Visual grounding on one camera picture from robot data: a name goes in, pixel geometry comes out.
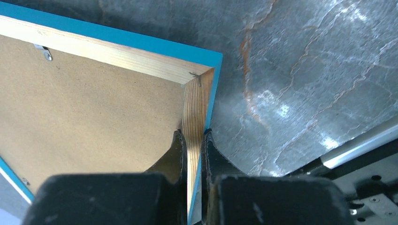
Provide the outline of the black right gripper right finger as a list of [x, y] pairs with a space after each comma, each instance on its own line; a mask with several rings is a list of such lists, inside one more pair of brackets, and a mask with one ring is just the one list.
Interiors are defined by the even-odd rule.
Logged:
[[201, 144], [204, 225], [352, 225], [340, 189], [312, 176], [248, 176], [216, 147], [207, 129]]

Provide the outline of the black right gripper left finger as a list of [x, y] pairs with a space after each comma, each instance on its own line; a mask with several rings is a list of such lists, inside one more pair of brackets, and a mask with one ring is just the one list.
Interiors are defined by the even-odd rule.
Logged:
[[185, 225], [187, 144], [181, 130], [145, 172], [75, 173], [49, 177], [24, 225]]

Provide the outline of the light wooden picture frame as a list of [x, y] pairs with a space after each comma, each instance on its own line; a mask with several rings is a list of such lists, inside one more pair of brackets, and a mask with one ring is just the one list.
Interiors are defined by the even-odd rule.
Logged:
[[210, 125], [222, 54], [2, 2], [1, 35], [185, 85], [187, 219], [201, 165], [200, 143]]

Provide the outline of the brown cardboard backing board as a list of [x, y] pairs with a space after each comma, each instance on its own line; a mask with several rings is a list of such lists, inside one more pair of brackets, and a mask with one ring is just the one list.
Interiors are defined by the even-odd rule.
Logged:
[[178, 83], [0, 38], [0, 155], [30, 190], [61, 173], [142, 172], [170, 148]]

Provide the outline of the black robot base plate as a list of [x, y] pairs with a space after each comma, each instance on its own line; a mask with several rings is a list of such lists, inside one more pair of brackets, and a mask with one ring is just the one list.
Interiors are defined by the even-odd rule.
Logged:
[[398, 141], [386, 143], [334, 169], [318, 158], [291, 172], [330, 179], [342, 191], [357, 225], [398, 223]]

